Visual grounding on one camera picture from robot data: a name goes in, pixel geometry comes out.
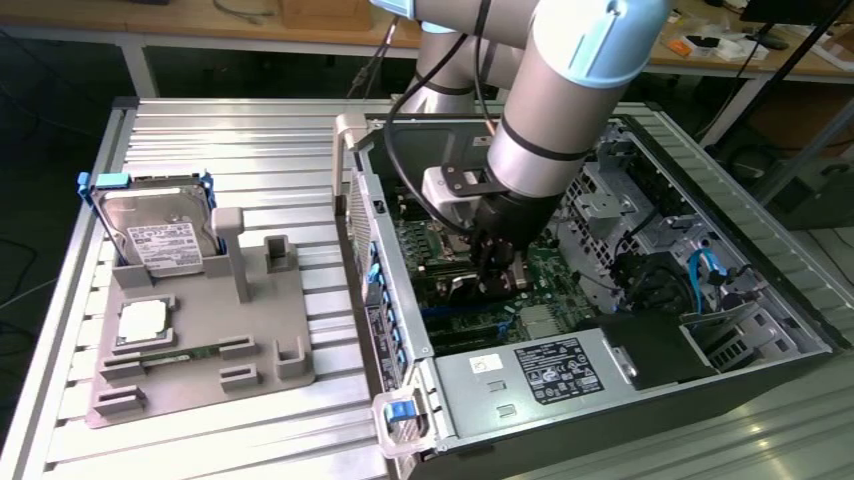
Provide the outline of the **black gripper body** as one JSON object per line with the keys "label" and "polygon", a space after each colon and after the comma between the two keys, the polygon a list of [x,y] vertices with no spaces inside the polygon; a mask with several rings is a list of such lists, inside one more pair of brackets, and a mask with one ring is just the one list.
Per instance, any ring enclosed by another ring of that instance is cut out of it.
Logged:
{"label": "black gripper body", "polygon": [[558,205],[558,195],[533,198],[506,192],[483,196],[475,210],[475,242],[493,239],[529,246],[545,230]]}

